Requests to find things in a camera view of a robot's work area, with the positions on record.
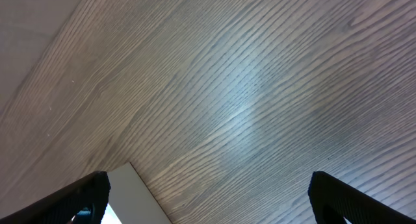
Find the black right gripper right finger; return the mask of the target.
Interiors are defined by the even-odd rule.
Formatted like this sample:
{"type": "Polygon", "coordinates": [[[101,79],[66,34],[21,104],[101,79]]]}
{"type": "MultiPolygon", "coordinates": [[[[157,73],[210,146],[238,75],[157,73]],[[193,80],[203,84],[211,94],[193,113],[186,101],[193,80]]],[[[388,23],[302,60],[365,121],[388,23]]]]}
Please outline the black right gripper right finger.
{"type": "Polygon", "coordinates": [[[415,224],[414,219],[323,171],[313,172],[307,193],[318,224],[415,224]]]}

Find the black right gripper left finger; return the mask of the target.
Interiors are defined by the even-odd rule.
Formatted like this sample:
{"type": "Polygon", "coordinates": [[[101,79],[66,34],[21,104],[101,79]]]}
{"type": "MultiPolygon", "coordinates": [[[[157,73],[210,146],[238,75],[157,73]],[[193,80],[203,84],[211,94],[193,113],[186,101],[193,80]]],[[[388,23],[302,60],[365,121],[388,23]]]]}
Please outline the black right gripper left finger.
{"type": "Polygon", "coordinates": [[[105,171],[95,171],[47,197],[1,218],[1,224],[100,224],[111,184],[105,171]]]}

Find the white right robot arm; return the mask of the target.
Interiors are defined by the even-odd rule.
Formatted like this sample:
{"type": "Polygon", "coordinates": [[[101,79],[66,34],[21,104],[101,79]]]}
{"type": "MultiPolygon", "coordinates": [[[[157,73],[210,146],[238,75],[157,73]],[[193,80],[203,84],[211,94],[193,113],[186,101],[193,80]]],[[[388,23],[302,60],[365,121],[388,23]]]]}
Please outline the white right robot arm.
{"type": "MultiPolygon", "coordinates": [[[[307,191],[317,223],[414,223],[411,219],[323,171],[307,191]]],[[[2,223],[169,223],[138,173],[127,163],[95,171],[1,218],[2,223]]]]}

